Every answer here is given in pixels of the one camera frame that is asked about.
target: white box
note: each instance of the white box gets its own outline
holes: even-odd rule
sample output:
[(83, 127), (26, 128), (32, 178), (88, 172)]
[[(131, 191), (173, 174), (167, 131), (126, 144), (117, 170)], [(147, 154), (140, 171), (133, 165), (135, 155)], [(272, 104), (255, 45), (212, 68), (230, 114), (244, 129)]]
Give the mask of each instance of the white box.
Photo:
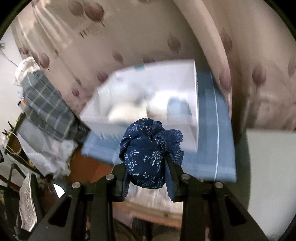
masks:
[(118, 103), (146, 102), (166, 107), (167, 98), (186, 100), (191, 115), (159, 112), (148, 118), (161, 121), (165, 129), (178, 129), (183, 133), (181, 148), (196, 151), (198, 145), (198, 95), (194, 60), (161, 61), (134, 66), (112, 73), (97, 88), (80, 114), (81, 120), (95, 133), (123, 136), (128, 125), (108, 121), (109, 110)]

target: white plastic bag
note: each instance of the white plastic bag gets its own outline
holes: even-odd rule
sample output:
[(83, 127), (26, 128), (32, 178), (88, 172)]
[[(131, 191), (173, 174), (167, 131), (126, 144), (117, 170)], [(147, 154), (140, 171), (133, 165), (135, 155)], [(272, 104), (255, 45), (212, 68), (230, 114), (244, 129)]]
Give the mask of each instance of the white plastic bag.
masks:
[(30, 123), (21, 124), (17, 137), (27, 157), (43, 176), (53, 174), (62, 178), (70, 174), (70, 158), (77, 147), (74, 140), (58, 142)]

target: pink patterned curtain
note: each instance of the pink patterned curtain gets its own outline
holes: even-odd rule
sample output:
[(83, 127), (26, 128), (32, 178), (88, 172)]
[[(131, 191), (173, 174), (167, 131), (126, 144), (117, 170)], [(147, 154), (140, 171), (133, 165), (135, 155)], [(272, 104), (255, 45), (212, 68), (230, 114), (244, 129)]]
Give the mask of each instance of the pink patterned curtain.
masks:
[(210, 70), (172, 0), (34, 0), (12, 29), (22, 57), (34, 57), (76, 114), (124, 67), (194, 58)]

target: curtain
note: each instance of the curtain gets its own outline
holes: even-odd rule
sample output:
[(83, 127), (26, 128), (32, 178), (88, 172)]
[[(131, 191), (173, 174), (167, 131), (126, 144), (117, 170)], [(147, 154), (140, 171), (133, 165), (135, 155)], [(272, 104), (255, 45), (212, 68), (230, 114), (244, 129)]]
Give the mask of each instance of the curtain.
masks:
[(22, 57), (34, 57), (77, 115), (115, 70), (172, 59), (210, 70), (172, 0), (34, 0), (12, 29)]
[(234, 134), (296, 128), (296, 41), (263, 0), (204, 0), (231, 72)]

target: wooden floor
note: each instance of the wooden floor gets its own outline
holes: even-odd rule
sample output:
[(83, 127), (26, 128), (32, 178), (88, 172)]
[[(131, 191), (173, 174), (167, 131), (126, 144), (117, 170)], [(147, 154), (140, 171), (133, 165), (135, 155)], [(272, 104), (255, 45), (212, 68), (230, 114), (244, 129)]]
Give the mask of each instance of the wooden floor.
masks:
[(112, 167), (90, 157), (82, 156), (80, 148), (76, 149), (71, 162), (71, 174), (67, 180), (71, 183), (96, 182), (101, 177), (112, 172)]

